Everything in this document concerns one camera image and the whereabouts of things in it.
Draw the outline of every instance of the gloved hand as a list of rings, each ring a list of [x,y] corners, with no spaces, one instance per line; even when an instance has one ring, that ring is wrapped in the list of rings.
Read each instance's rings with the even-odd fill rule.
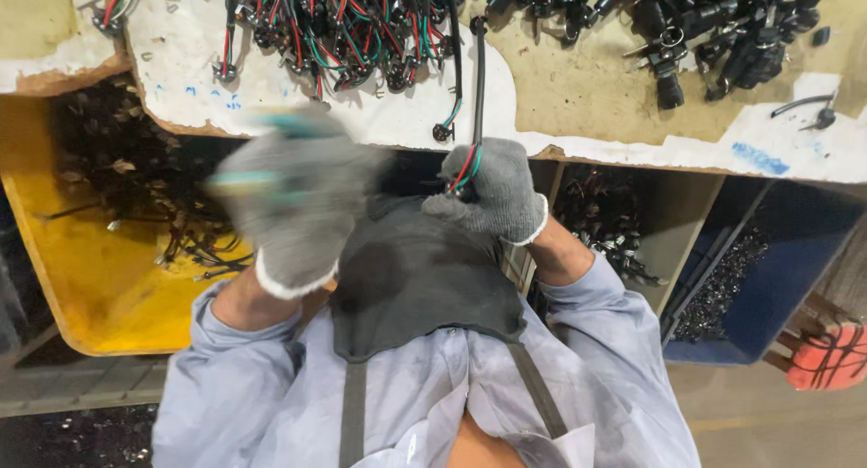
[[[386,153],[353,143],[324,115],[275,118],[277,130],[226,158],[208,186],[252,241],[260,285],[288,300],[336,273]]]
[[[454,179],[469,151],[469,146],[452,150],[439,175]],[[440,194],[428,197],[421,212],[468,231],[495,234],[516,246],[532,242],[548,222],[548,199],[533,190],[525,148],[514,141],[485,138],[480,158],[479,170],[471,179],[478,202],[465,203],[454,195]]]

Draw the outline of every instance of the yellow plastic bin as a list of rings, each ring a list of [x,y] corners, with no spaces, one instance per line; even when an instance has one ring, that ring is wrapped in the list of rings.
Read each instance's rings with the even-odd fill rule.
[[[95,200],[56,177],[46,121],[44,100],[0,97],[0,175],[63,339],[93,356],[187,346],[191,302],[214,281],[194,282],[204,269],[192,263],[154,263],[168,239],[158,224],[124,221],[112,232],[98,207],[41,218]],[[232,258],[250,252],[239,248]]]

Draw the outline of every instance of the person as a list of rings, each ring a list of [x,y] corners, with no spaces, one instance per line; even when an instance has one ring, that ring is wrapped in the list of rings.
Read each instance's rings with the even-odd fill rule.
[[[192,304],[155,467],[699,466],[656,316],[549,216],[520,144],[483,141],[471,201],[365,199],[380,156],[290,133],[247,143],[212,182],[256,262]],[[283,186],[249,182],[262,174]],[[536,261],[550,327],[500,272],[500,240]],[[335,272],[299,331],[301,297]]]

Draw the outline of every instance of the black apron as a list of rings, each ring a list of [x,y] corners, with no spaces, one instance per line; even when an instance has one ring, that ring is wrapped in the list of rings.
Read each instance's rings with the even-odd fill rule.
[[[503,341],[551,439],[566,433],[530,354],[515,285],[500,271],[501,247],[420,212],[422,197],[377,197],[343,250],[331,296],[334,350],[347,362],[340,467],[364,456],[367,360],[439,328],[463,328]]]

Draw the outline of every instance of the concrete floor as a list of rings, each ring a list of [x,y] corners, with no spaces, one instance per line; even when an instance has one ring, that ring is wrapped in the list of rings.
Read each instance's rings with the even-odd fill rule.
[[[867,383],[797,392],[765,363],[670,365],[704,468],[855,468],[867,464]]]

